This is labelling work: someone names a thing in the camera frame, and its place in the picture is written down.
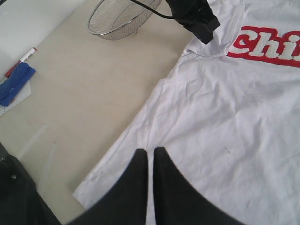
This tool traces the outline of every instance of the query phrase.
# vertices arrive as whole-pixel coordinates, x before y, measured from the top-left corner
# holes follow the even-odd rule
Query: white paper
[[[30,86],[30,83],[27,82],[24,85],[24,87],[20,90],[20,92],[17,94],[17,96],[15,97],[13,103],[11,103],[8,107],[0,106],[0,116],[2,116],[4,113],[6,113],[7,111],[14,108],[16,105],[21,103],[23,100],[28,98],[30,95],[31,95],[31,86]]]

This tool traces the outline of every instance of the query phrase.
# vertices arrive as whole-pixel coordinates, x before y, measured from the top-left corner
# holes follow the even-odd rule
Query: white cloth
[[[279,37],[300,30],[300,4],[226,2],[211,3],[221,22],[215,39],[204,45],[195,38],[187,45],[175,68],[77,188],[74,196],[84,207],[113,186],[135,149],[145,148],[150,168],[147,225],[154,225],[153,150],[164,146],[187,180],[239,221],[300,224],[300,68],[227,56],[241,27],[277,29]]]

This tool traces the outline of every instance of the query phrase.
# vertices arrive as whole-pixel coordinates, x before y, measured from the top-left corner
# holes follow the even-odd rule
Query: white wall
[[[84,0],[7,0],[0,6],[0,80]]]

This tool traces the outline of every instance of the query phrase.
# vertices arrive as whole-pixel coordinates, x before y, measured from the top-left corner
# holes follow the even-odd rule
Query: metal mesh strainer
[[[161,0],[140,0],[157,9]],[[88,30],[107,40],[119,40],[137,32],[152,12],[130,0],[101,0],[90,16]]]

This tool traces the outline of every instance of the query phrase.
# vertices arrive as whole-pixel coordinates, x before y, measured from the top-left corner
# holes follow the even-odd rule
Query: blue cloth
[[[19,63],[11,76],[0,84],[0,105],[9,106],[34,73],[35,69],[31,68],[27,63]]]

